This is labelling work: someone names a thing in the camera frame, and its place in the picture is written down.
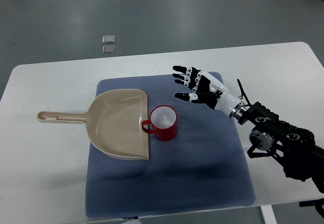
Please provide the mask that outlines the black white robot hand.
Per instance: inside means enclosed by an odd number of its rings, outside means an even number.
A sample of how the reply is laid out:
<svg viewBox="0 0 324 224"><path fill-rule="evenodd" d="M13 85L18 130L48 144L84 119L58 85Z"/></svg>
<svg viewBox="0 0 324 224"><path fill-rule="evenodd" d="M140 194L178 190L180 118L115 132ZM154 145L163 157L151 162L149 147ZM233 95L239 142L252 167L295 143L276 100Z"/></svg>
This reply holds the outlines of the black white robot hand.
<svg viewBox="0 0 324 224"><path fill-rule="evenodd" d="M175 97L191 103L206 104L229 118L239 119L246 111L245 104L210 73L194 67L173 66L175 83L189 88L191 93L176 93Z"/></svg>

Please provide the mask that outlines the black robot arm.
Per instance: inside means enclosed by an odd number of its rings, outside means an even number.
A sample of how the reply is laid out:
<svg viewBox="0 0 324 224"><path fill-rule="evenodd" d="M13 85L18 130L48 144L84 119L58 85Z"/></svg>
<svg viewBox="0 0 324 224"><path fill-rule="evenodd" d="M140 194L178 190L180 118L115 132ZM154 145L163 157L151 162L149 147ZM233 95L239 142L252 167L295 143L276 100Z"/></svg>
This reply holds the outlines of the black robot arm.
<svg viewBox="0 0 324 224"><path fill-rule="evenodd" d="M272 157L283 167L286 177L302 182L312 179L323 193L323 148L315 144L314 134L282 121L259 102L251 104L240 80L237 83L239 98L244 98L247 105L240 107L235 117L240 125L247 121L255 125L249 134L252 146L248 156Z"/></svg>

